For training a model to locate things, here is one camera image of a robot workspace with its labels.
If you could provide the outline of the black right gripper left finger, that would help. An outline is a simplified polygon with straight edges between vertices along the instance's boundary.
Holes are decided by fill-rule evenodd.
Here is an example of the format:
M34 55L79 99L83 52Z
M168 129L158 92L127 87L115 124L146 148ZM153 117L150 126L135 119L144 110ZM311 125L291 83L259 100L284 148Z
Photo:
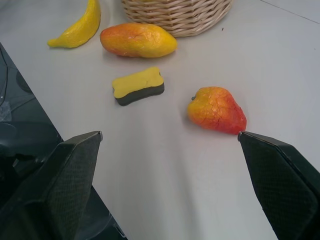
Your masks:
M61 142L0 208L0 240L74 240L102 139L92 131Z

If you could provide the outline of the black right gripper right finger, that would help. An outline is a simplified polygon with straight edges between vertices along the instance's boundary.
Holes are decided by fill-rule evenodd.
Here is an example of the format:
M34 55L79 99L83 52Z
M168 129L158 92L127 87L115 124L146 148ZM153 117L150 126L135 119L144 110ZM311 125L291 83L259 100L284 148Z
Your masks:
M278 240L320 240L320 172L292 145L238 134L255 195Z

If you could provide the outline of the red-orange pear fruit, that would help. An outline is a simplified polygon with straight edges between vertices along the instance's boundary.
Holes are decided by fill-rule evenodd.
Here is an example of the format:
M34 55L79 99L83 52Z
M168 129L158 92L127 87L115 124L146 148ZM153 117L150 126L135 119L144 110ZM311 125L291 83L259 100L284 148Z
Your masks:
M242 108L223 87L200 88L187 106L187 115L194 124L225 134L238 135L247 127Z

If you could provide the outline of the woven wicker basket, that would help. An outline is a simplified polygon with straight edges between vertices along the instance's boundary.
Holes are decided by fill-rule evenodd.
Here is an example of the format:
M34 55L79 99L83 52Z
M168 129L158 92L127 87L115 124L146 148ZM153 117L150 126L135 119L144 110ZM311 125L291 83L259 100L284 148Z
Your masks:
M197 36L223 19L233 0L121 0L136 23L154 24L174 37Z

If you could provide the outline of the yellow and black sponge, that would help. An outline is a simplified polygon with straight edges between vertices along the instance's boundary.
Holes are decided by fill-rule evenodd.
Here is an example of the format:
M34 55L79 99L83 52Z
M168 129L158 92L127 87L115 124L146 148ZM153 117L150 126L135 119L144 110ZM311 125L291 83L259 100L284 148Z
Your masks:
M165 91L164 78L158 67L149 67L112 81L113 96L120 106L161 95Z

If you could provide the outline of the yellow toy banana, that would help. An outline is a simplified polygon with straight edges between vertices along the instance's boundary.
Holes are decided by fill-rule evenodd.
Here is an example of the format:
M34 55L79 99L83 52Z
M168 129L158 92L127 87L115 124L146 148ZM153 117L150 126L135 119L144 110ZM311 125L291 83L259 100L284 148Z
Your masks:
M85 13L59 37L47 41L50 48L77 48L85 44L97 32L101 22L99 0L88 0Z

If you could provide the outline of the large orange yellow toy mango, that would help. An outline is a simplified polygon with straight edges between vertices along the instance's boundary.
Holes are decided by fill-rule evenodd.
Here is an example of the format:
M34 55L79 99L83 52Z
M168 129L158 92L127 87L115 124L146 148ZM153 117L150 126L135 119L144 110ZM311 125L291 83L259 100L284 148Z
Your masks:
M177 40L154 24L122 23L100 33L103 48L122 57L160 58L173 53Z

